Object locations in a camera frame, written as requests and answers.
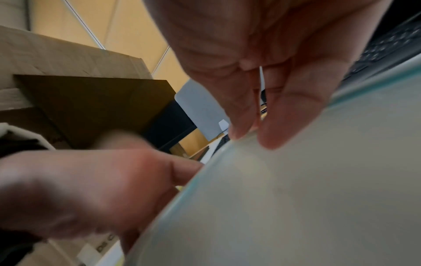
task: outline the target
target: person's left hand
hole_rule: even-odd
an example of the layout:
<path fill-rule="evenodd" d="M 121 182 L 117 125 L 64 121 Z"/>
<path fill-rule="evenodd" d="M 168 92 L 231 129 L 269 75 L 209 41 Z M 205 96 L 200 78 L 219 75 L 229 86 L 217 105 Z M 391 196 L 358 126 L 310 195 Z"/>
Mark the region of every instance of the person's left hand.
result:
<path fill-rule="evenodd" d="M 43 238 L 114 232 L 127 252 L 199 162 L 132 136 L 101 150 L 30 151 L 0 160 L 0 228 Z"/>

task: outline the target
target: blurred hand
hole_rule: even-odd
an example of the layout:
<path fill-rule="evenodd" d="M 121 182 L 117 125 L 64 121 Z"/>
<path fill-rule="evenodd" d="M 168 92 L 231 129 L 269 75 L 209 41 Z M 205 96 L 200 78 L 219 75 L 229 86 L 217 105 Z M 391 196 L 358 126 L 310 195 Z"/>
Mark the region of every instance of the blurred hand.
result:
<path fill-rule="evenodd" d="M 0 228 L 43 238 L 114 232 L 126 252 L 201 168 L 132 136 L 103 150 L 31 151 L 0 160 Z"/>
<path fill-rule="evenodd" d="M 325 107 L 391 0 L 144 0 L 191 78 L 274 149 Z M 259 66 L 268 115 L 260 124 Z"/>

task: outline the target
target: black keyboard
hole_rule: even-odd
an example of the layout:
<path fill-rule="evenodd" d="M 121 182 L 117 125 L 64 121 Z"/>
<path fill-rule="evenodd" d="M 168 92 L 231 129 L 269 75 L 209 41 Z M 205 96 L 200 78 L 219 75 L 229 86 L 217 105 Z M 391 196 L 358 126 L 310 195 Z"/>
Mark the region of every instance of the black keyboard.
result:
<path fill-rule="evenodd" d="M 421 21 L 396 27 L 371 41 L 345 75 L 343 85 L 362 81 L 421 53 Z"/>
<path fill-rule="evenodd" d="M 214 153 L 212 154 L 215 155 L 215 152 L 217 152 L 223 145 L 227 144 L 230 141 L 228 135 L 225 135 L 221 138 L 220 142 L 218 143 L 218 146 L 216 147 Z"/>

